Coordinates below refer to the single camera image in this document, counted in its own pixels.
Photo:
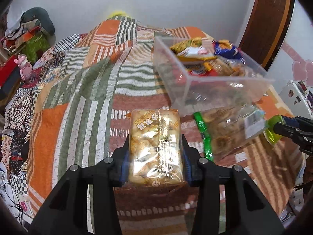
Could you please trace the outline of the patchwork striped bed quilt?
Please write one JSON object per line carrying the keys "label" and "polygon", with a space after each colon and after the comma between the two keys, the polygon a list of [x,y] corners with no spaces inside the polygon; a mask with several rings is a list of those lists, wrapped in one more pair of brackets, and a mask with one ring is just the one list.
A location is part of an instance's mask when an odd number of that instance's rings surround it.
{"label": "patchwork striped bed quilt", "polygon": [[[196,27],[156,29],[115,16],[88,34],[74,34],[47,50],[35,66],[35,81],[21,87],[5,113],[3,163],[9,151],[30,140],[26,186],[10,175],[25,213],[35,216],[70,165],[97,164],[123,145],[129,133],[126,114],[133,109],[169,109],[171,101],[153,68],[154,37],[213,37]],[[218,165],[239,164],[250,174],[280,215],[292,193],[303,155],[287,140],[268,144],[261,134]],[[117,188],[115,199],[123,234],[190,234],[197,205],[196,188],[179,185],[165,191]]]}

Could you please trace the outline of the golden puff snack pack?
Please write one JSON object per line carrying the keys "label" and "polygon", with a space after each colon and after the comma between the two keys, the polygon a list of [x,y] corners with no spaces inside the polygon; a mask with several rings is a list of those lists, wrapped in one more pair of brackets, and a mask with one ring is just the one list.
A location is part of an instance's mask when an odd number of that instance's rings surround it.
{"label": "golden puff snack pack", "polygon": [[128,182],[148,187],[183,183],[183,145],[178,110],[135,109],[128,117]]}

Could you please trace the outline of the brown wooden door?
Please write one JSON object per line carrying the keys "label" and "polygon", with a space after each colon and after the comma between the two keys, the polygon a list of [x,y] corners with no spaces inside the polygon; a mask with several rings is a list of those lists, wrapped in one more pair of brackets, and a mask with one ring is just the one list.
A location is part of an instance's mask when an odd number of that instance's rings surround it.
{"label": "brown wooden door", "polygon": [[268,70],[285,39],[295,0],[254,0],[239,47]]}

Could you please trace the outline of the red and black box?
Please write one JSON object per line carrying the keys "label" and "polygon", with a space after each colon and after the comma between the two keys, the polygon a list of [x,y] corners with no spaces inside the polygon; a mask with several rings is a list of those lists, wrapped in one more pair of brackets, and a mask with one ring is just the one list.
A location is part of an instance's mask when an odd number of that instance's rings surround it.
{"label": "red and black box", "polygon": [[13,87],[20,82],[20,70],[17,63],[14,61],[17,59],[16,55],[13,55],[7,60],[4,66],[1,67],[0,73],[0,97],[1,100],[5,99],[9,93],[13,90]]}

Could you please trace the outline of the clear plastic storage bin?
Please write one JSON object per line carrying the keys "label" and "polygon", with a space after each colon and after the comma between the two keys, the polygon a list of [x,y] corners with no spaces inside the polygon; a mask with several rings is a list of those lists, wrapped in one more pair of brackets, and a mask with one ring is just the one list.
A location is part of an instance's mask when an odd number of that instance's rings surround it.
{"label": "clear plastic storage bin", "polygon": [[227,108],[256,102],[273,84],[267,72],[246,53],[245,76],[191,75],[186,62],[181,62],[170,50],[180,38],[154,38],[153,67],[159,74],[171,101],[171,108],[181,116],[214,108]]}

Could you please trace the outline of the clear bag of brown cookies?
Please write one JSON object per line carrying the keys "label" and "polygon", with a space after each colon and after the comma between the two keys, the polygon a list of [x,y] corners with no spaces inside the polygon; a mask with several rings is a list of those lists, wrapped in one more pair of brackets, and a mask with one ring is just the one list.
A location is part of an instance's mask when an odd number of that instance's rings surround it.
{"label": "clear bag of brown cookies", "polygon": [[218,162],[266,129],[265,112],[254,104],[194,113],[204,156]]}

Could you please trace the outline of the blue snack bag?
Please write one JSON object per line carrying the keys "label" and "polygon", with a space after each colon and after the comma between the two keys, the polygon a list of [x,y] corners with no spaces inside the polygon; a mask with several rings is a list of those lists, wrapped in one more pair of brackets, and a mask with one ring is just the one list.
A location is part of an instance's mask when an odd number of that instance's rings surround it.
{"label": "blue snack bag", "polygon": [[222,56],[228,60],[238,60],[243,64],[246,60],[242,56],[242,53],[238,47],[236,47],[229,40],[213,40],[214,54],[215,56]]}

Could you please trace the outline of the yellow snack bag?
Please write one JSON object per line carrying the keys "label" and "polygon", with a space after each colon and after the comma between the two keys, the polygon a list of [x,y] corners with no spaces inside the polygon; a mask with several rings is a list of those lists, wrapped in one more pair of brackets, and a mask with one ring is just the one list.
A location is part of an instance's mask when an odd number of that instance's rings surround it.
{"label": "yellow snack bag", "polygon": [[181,61],[209,61],[216,59],[213,40],[208,38],[191,38],[180,41],[170,47],[170,50]]}

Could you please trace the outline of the yellow curved headboard tube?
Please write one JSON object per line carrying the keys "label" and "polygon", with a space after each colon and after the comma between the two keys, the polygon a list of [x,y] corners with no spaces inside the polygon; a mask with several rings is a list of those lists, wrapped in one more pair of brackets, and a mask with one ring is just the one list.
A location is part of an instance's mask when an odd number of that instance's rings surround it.
{"label": "yellow curved headboard tube", "polygon": [[128,14],[124,11],[113,11],[111,14],[109,14],[108,18],[114,18],[117,16],[126,16],[128,17]]}

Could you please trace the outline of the green cardboard box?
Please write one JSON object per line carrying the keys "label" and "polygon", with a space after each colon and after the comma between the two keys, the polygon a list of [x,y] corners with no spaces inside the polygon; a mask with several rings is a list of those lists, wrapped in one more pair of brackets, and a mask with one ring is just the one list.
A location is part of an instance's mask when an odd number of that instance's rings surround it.
{"label": "green cardboard box", "polygon": [[34,65],[49,48],[50,44],[46,36],[38,32],[25,43],[22,54],[27,56],[28,61]]}

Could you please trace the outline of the red snack bag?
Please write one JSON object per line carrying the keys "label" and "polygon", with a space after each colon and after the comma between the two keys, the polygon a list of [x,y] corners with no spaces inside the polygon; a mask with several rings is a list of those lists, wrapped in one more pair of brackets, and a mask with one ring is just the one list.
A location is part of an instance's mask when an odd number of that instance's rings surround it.
{"label": "red snack bag", "polygon": [[213,69],[211,65],[209,65],[208,62],[185,64],[184,67],[192,76],[219,76],[219,74]]}

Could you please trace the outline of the pink toy figure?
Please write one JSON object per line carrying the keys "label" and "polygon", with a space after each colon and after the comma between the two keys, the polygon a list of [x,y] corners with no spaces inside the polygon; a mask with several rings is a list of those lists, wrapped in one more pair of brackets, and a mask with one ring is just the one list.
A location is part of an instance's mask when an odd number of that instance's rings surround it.
{"label": "pink toy figure", "polygon": [[28,83],[32,76],[33,68],[28,61],[27,56],[24,54],[18,55],[14,62],[19,67],[21,80],[25,83]]}

